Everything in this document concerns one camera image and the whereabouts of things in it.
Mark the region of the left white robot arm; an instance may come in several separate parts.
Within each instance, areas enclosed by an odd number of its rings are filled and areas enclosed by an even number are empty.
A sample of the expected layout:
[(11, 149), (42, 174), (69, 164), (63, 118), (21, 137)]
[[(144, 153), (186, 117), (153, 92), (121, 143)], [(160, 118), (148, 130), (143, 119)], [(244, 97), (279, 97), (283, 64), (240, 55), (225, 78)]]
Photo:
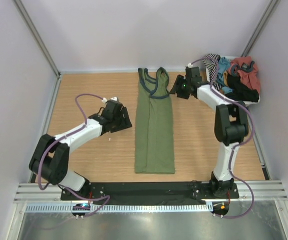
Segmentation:
[(63, 195), (68, 194), (68, 197), (79, 200), (88, 199), (90, 181), (68, 170), (70, 154), (92, 139), (130, 127), (132, 124), (127, 108), (117, 98), (111, 98), (98, 113), (86, 116), (79, 126), (55, 136), (42, 135), (29, 169), (48, 184), (62, 187)]

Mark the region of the black tank top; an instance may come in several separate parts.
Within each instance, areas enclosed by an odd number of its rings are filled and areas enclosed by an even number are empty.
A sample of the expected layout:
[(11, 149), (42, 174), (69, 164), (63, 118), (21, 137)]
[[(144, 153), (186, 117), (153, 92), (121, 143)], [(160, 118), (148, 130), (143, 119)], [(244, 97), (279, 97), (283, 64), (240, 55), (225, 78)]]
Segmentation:
[(227, 76), (227, 84), (231, 92), (225, 94), (227, 98), (234, 101), (244, 101), (244, 102), (258, 102), (259, 93), (255, 89), (250, 89), (240, 81), (238, 76)]

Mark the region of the green tank top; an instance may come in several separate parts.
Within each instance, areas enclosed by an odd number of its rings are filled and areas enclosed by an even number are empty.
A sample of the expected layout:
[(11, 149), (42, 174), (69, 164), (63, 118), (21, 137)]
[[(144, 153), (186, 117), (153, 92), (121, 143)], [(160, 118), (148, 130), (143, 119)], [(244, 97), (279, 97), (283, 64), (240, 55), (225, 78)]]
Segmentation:
[(135, 163), (137, 174), (174, 174), (173, 109), (168, 72), (160, 67), (155, 77), (139, 68), (135, 118)]

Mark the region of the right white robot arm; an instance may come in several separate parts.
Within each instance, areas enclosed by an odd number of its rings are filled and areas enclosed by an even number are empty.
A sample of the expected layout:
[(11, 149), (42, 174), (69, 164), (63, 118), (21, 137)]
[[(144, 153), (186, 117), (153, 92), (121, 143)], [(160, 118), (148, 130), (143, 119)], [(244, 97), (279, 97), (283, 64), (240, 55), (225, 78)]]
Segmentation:
[(187, 66), (185, 75), (176, 77), (170, 93), (182, 99), (193, 96), (214, 110), (214, 134), (220, 145), (208, 188), (215, 198), (227, 197), (234, 188), (233, 169), (239, 144), (248, 135), (245, 106), (243, 103), (233, 104), (209, 83), (203, 81), (198, 67)]

